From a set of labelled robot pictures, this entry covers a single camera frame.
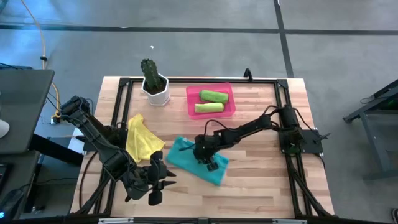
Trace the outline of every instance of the blue towel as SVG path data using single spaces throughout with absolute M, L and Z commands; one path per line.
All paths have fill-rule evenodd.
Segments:
M 213 158 L 218 164 L 218 169 L 210 172 L 207 169 L 207 165 L 200 164 L 198 160 L 195 159 L 195 156 L 193 155 L 194 146 L 192 146 L 192 144 L 194 144 L 194 142 L 188 141 L 181 136 L 177 136 L 169 154 L 166 156 L 166 161 L 194 174 L 205 181 L 220 186 L 229 160 L 226 157 L 216 153 Z M 180 151 L 181 148 L 188 146 L 192 146 L 192 149 Z

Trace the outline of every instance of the pink tray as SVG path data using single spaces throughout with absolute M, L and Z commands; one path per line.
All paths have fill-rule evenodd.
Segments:
M 223 112 L 217 113 L 195 113 L 195 103 L 211 103 L 210 101 L 200 100 L 199 92 L 202 90 L 212 90 L 228 94 L 228 102 L 224 105 Z M 210 85 L 188 86 L 187 89 L 188 115 L 191 119 L 209 119 L 232 116 L 235 113 L 235 101 L 230 83 L 217 83 Z

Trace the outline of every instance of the yellow cable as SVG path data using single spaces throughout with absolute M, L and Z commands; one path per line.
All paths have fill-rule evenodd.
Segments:
M 42 32 L 42 29 L 40 28 L 40 24 L 39 24 L 39 22 L 36 21 L 36 19 L 35 19 L 35 17 L 33 16 L 32 12 L 31 12 L 31 11 L 29 10 L 29 8 L 26 6 L 24 0 L 21 0 L 21 2 L 22 2 L 22 4 L 25 6 L 27 12 L 29 12 L 30 16 L 32 17 L 33 21 L 35 22 L 35 25 L 36 25 L 37 28 L 39 29 L 40 38 L 42 39 L 43 57 L 45 57 L 45 41 L 44 41 L 44 35 L 43 35 L 43 32 Z M 44 62 L 44 60 L 42 60 L 42 68 L 43 68 L 43 70 L 45 69 L 45 62 Z M 54 82 L 52 82 L 51 85 L 53 86 L 53 88 L 54 88 L 54 90 L 55 90 L 55 96 L 57 97 L 57 109 L 55 110 L 54 115 L 53 115 L 51 118 L 53 118 L 53 117 L 59 118 L 59 117 L 60 117 L 60 115 L 59 115 L 59 111 L 60 111 L 60 97 L 59 97 L 59 94 L 58 94 L 58 88 L 57 88 L 57 86 L 54 84 Z

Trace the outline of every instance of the gray floor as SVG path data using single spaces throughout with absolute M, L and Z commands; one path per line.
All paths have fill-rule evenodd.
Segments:
M 277 28 L 272 0 L 26 0 L 43 24 L 136 27 Z M 280 0 L 288 29 L 398 30 L 393 0 Z M 18 0 L 0 14 L 3 23 L 32 20 Z M 0 30 L 1 62 L 40 68 L 36 30 Z M 62 101 L 98 99 L 104 75 L 140 75 L 153 58 L 163 75 L 286 77 L 279 34 L 45 31 L 48 68 L 55 70 Z M 337 215 L 392 222 L 398 179 L 363 182 L 375 172 L 362 125 L 342 120 L 359 100 L 398 78 L 398 36 L 287 35 L 297 78 L 304 78 L 323 142 L 326 173 Z M 43 109 L 44 123 L 53 108 Z M 72 126 L 39 123 L 42 136 L 71 134 Z

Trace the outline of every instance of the wooden table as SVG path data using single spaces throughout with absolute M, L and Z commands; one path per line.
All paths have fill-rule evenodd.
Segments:
M 104 77 L 95 116 L 104 125 L 109 125 L 113 114 L 120 77 Z M 305 90 L 304 80 L 288 79 L 292 105 L 299 109 L 306 122 L 313 126 L 313 120 Z M 166 156 L 177 135 L 188 139 L 203 132 L 205 120 L 191 120 L 187 114 L 185 88 L 192 83 L 170 83 L 171 100 L 165 107 L 153 107 L 141 92 L 141 84 L 132 89 L 129 118 L 141 113 L 144 124 L 156 136 L 166 142 L 163 150 Z M 276 105 L 274 87 L 268 84 L 233 84 L 236 112 L 230 118 L 218 119 L 228 127 L 237 127 L 260 116 L 267 105 Z M 121 111 L 124 108 L 122 96 Z M 272 120 L 279 123 L 277 116 Z M 220 129 L 210 123 L 208 133 Z M 112 216 L 129 217 L 213 217 L 213 218 L 293 218 L 289 180 L 284 156 L 279 149 L 275 131 L 262 131 L 247 138 L 231 149 L 220 151 L 229 158 L 229 166 L 222 185 L 213 184 L 167 164 L 177 177 L 168 180 L 176 184 L 163 190 L 163 202 L 151 207 L 147 196 L 137 201 L 124 202 L 126 191 L 121 182 L 116 185 Z M 79 181 L 91 154 L 85 156 Z M 330 193 L 321 160 L 311 154 L 303 154 L 303 164 L 308 188 L 330 213 L 333 213 Z M 98 158 L 90 164 L 83 186 L 83 203 L 88 200 L 98 185 L 101 163 Z M 298 188 L 300 208 L 304 212 L 301 191 Z M 76 187 L 71 212 L 78 210 L 79 185 Z M 108 190 L 104 191 L 103 207 Z

